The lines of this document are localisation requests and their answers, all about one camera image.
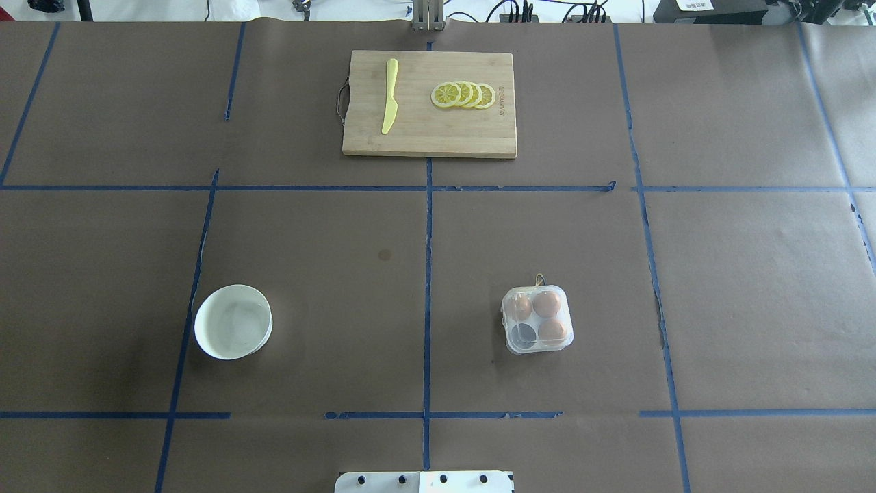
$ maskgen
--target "plastic egg container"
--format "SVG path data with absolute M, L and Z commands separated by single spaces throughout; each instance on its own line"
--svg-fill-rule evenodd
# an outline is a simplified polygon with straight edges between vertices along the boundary
M 569 300 L 559 286 L 527 286 L 502 299 L 502 325 L 514 354 L 559 351 L 572 343 Z

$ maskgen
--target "white wall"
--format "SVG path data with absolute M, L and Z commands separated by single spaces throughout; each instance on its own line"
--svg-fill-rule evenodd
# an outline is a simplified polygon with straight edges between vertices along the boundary
M 91 10 L 98 21 L 202 21 L 207 15 L 208 0 L 91 0 Z M 292 0 L 209 0 L 210 20 L 249 20 L 258 17 L 301 20 L 301 14 L 292 7 Z M 37 12 L 27 6 L 26 0 L 0 0 L 17 20 L 79 20 L 76 0 L 64 0 L 67 10 L 58 14 Z M 444 6 L 445 13 L 465 11 L 478 20 L 484 20 L 497 0 L 451 0 Z M 653 10 L 660 0 L 646 0 L 646 21 L 653 22 Z M 311 20 L 384 20 L 410 18 L 406 16 L 406 0 L 312 0 Z M 510 4 L 497 12 L 507 13 Z M 542 22 L 559 22 L 567 5 L 538 0 L 535 13 Z M 640 0 L 610 0 L 605 9 L 617 23 L 640 22 Z M 864 16 L 842 11 L 832 24 L 864 25 Z

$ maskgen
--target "white mount plate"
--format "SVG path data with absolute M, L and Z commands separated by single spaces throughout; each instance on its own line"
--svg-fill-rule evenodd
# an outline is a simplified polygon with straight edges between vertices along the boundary
M 513 493 L 513 477 L 505 471 L 344 473 L 335 482 L 335 493 Z

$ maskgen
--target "tape grid line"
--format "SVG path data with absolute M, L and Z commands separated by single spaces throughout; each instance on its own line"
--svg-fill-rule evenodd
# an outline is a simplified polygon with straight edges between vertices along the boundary
M 225 105 L 225 121 L 231 120 L 231 103 L 234 102 L 234 89 L 237 86 L 237 70 L 240 68 L 240 53 L 244 50 L 246 22 L 240 23 L 240 33 L 237 35 L 237 50 L 234 55 L 234 67 L 231 69 L 231 82 L 228 85 L 228 104 Z
M 682 418 L 774 418 L 799 416 L 876 416 L 876 409 L 692 409 Z M 672 411 L 639 411 L 640 418 L 671 418 Z
M 618 25 L 612 25 L 614 30 L 614 46 L 618 57 L 618 74 L 620 76 L 620 88 L 624 96 L 624 109 L 626 113 L 626 130 L 630 140 L 630 152 L 635 165 L 637 195 L 639 196 L 639 209 L 642 216 L 642 228 L 645 233 L 645 244 L 648 253 L 648 268 L 651 270 L 651 284 L 654 297 L 657 300 L 659 312 L 658 325 L 660 327 L 663 342 L 663 363 L 666 368 L 666 381 L 669 390 L 669 403 L 672 406 L 672 421 L 675 428 L 675 448 L 678 452 L 678 463 L 682 473 L 682 487 L 684 493 L 690 493 L 690 478 L 688 474 L 688 459 L 684 451 L 684 436 L 682 434 L 682 419 L 678 411 L 678 396 L 675 394 L 675 376 L 672 370 L 672 354 L 669 352 L 669 337 L 666 330 L 666 317 L 663 314 L 663 301 L 660 291 L 660 278 L 657 276 L 657 264 L 654 260 L 653 242 L 651 241 L 651 226 L 648 222 L 647 203 L 645 201 L 644 184 L 642 182 L 641 165 L 639 163 L 639 151 L 632 131 L 632 108 L 630 107 L 630 93 L 626 87 L 626 71 L 624 69 L 624 55 L 620 45 L 620 32 Z
M 876 256 L 873 255 L 872 243 L 870 242 L 870 238 L 867 236 L 867 229 L 864 226 L 864 219 L 861 217 L 861 210 L 858 207 L 858 201 L 855 199 L 855 193 L 852 189 L 851 182 L 849 181 L 849 174 L 845 168 L 843 155 L 839 152 L 837 136 L 833 132 L 833 125 L 830 124 L 830 119 L 827 116 L 827 110 L 824 108 L 824 100 L 821 96 L 821 90 L 818 88 L 818 81 L 816 81 L 815 72 L 812 70 L 812 62 L 809 58 L 809 48 L 806 45 L 806 36 L 803 34 L 803 27 L 800 21 L 797 21 L 797 36 L 798 38 L 800 38 L 800 48 L 803 52 L 803 67 L 806 69 L 806 75 L 809 77 L 809 84 L 812 86 L 812 92 L 815 94 L 816 97 L 818 110 L 819 112 L 821 112 L 822 121 L 824 122 L 824 128 L 825 130 L 827 130 L 828 137 L 830 138 L 830 148 L 833 150 L 833 154 L 837 159 L 839 174 L 843 178 L 843 185 L 845 186 L 845 191 L 849 196 L 851 213 L 854 215 L 855 222 L 858 224 L 858 232 L 860 232 L 861 240 L 864 242 L 864 250 L 867 253 L 867 259 L 870 261 L 870 269 L 873 271 L 873 274 L 876 275 Z
M 423 411 L 327 412 L 325 419 L 423 419 Z M 553 419 L 562 411 L 430 411 L 430 419 Z
M 164 477 L 167 469 L 167 457 L 170 454 L 171 438 L 173 437 L 173 422 L 176 419 L 177 404 L 180 400 L 180 387 L 182 385 L 182 373 L 186 367 L 186 354 L 188 352 L 188 342 L 192 337 L 192 320 L 194 311 L 194 297 L 198 293 L 198 285 L 201 283 L 201 266 L 204 259 L 204 246 L 207 243 L 207 233 L 210 229 L 210 219 L 213 217 L 213 203 L 216 196 L 216 184 L 219 182 L 219 170 L 213 173 L 213 181 L 210 184 L 210 195 L 207 201 L 207 211 L 204 214 L 204 226 L 201 230 L 201 241 L 198 245 L 198 257 L 194 263 L 194 279 L 192 280 L 192 291 L 188 297 L 188 309 L 186 314 L 186 324 L 182 332 L 182 342 L 180 343 L 180 357 L 176 363 L 176 376 L 173 380 L 173 393 L 170 399 L 170 409 L 167 412 L 167 424 L 165 427 L 164 445 L 161 447 L 161 459 L 159 460 L 158 476 L 155 480 L 155 493 L 161 493 L 164 487 Z
M 0 411 L 0 419 L 169 419 L 154 411 Z M 174 419 L 231 419 L 230 412 L 176 412 Z
M 58 38 L 59 30 L 60 22 L 56 22 L 54 28 L 52 29 L 52 36 L 49 38 L 49 43 L 48 45 L 46 45 L 46 52 L 43 54 L 43 61 L 39 64 L 37 76 L 33 79 L 31 93 L 27 96 L 25 108 L 21 111 L 21 118 L 18 120 L 18 127 L 16 127 L 15 129 L 15 135 L 12 136 L 12 142 L 9 144 L 9 152 L 6 153 L 6 160 L 3 164 L 3 170 L 0 171 L 0 186 L 3 186 L 3 183 L 6 181 L 6 175 L 9 173 L 9 167 L 12 165 L 12 157 L 15 156 L 15 149 L 16 147 L 18 147 L 18 139 L 21 138 L 21 132 L 25 129 L 27 115 L 29 115 L 31 112 L 33 98 L 36 97 L 37 89 L 39 88 L 39 82 L 43 78 L 43 73 L 46 72 L 46 65 L 48 65 L 49 63 L 49 56 L 52 55 L 52 48 L 54 48 L 54 42 Z
M 426 288 L 423 321 L 423 470 L 431 466 L 429 442 L 432 412 L 432 158 L 426 159 Z
M 433 193 L 449 192 L 611 192 L 617 188 L 616 182 L 606 185 L 553 186 L 553 185 L 438 185 Z M 645 193 L 876 193 L 876 187 L 711 187 L 711 186 L 643 186 Z M 85 192 L 150 192 L 178 191 L 205 192 L 208 185 L 0 185 L 0 190 L 8 191 L 85 191 Z M 216 191 L 231 192 L 424 192 L 420 185 L 219 185 Z M 638 192 L 639 187 L 628 191 Z

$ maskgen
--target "egg carton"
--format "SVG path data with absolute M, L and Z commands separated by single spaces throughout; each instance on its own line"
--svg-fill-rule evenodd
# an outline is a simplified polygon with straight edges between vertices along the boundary
M 335 493 L 514 493 L 507 471 L 399 471 L 343 473 Z
M 505 344 L 514 354 L 559 351 L 575 338 L 569 300 L 559 286 L 526 286 L 502 299 Z

